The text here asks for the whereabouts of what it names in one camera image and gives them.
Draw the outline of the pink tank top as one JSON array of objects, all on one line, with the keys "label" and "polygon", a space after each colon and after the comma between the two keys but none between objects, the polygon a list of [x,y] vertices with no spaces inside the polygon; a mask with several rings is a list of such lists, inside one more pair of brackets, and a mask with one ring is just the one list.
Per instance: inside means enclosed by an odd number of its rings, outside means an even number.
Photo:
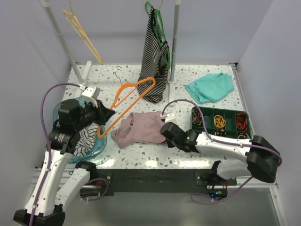
[{"label": "pink tank top", "polygon": [[166,142],[160,129],[164,125],[161,112],[130,113],[121,121],[118,129],[111,132],[112,140],[120,149],[132,143],[164,144]]}]

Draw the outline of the orange hanger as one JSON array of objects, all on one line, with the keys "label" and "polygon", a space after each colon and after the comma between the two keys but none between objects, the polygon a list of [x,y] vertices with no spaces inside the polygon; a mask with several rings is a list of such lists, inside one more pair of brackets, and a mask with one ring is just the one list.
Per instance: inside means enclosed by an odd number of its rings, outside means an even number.
[{"label": "orange hanger", "polygon": [[[155,84],[156,84],[156,81],[155,81],[155,78],[154,77],[147,77],[146,79],[142,79],[142,80],[139,80],[135,83],[130,83],[130,82],[125,82],[125,83],[122,83],[121,81],[121,78],[117,76],[117,70],[119,70],[121,68],[121,66],[117,66],[115,68],[115,77],[119,79],[120,81],[120,86],[118,87],[117,91],[116,91],[116,94],[115,94],[115,98],[114,98],[114,101],[113,103],[111,104],[110,106],[110,109],[111,110],[114,110],[115,108],[117,108],[121,103],[123,103],[134,91],[137,90],[138,88],[138,85],[141,85],[143,83],[149,83],[150,86],[142,93],[139,95],[139,97],[131,104],[127,107],[127,109],[121,113],[119,115],[119,117],[104,131],[104,132],[101,132],[101,128],[102,126],[98,126],[97,128],[97,137],[98,138],[104,138],[108,132],[117,124],[117,122],[119,122],[122,117],[139,101],[141,100],[153,87],[155,87]],[[127,88],[131,88],[133,87],[134,89],[131,90],[126,96],[124,96],[121,100],[119,100],[119,96],[121,95],[121,93],[127,89]]]}]

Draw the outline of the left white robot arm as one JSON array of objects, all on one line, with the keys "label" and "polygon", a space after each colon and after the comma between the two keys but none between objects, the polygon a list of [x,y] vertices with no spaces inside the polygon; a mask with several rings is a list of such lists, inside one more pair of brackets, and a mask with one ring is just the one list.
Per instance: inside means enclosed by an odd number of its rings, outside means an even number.
[{"label": "left white robot arm", "polygon": [[59,187],[66,165],[74,154],[80,140],[80,132],[93,123],[105,125],[115,114],[100,100],[81,106],[77,99],[60,104],[58,119],[48,134],[44,164],[36,187],[26,204],[17,210],[13,220],[22,226],[61,226],[65,220],[67,205],[84,184],[97,181],[96,165],[80,161],[75,175]]}]

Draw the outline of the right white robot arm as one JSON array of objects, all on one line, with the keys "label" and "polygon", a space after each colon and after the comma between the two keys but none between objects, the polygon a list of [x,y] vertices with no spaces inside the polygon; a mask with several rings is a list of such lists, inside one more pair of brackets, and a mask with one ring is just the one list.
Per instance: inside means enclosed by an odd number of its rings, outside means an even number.
[{"label": "right white robot arm", "polygon": [[220,185],[234,177],[252,176],[265,182],[274,183],[282,157],[265,138],[255,135],[252,139],[218,137],[194,129],[183,131],[178,125],[167,122],[160,129],[168,147],[177,147],[186,153],[216,155],[225,157],[216,161],[208,179]]}]

